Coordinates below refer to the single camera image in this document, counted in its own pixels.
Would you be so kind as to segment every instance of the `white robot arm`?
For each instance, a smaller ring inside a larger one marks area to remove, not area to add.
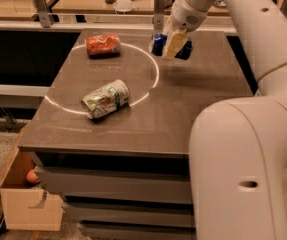
[[[170,27],[197,29],[213,1],[176,0]],[[198,239],[286,240],[287,19],[272,0],[225,1],[262,96],[214,104],[193,125]]]

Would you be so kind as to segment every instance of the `open cardboard box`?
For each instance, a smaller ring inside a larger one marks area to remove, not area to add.
[[[29,153],[18,149],[25,127],[0,168],[0,193],[7,229],[59,231],[62,221],[62,199],[43,189],[33,189],[26,174],[34,168]]]

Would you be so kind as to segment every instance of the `stacked drawer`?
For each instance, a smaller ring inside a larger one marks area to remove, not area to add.
[[[183,157],[34,153],[36,173],[91,238],[196,239]]]

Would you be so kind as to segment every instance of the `gray drawer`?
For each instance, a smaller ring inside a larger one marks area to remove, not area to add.
[[[36,167],[49,192],[64,196],[192,204],[189,178],[134,172]]]
[[[140,225],[195,228],[192,205],[95,200],[64,203],[63,209],[77,221],[116,222]]]
[[[79,223],[79,230],[93,240],[196,240],[195,229]]]

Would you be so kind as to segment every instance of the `gray table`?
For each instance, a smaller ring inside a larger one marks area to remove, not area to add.
[[[85,38],[100,33],[119,35],[120,56],[87,56]],[[149,54],[151,34],[82,31],[19,144],[92,237],[194,238],[192,124],[212,103],[252,95],[224,33],[192,33],[192,57],[171,62]],[[129,105],[91,121],[81,99],[116,79],[129,87]]]

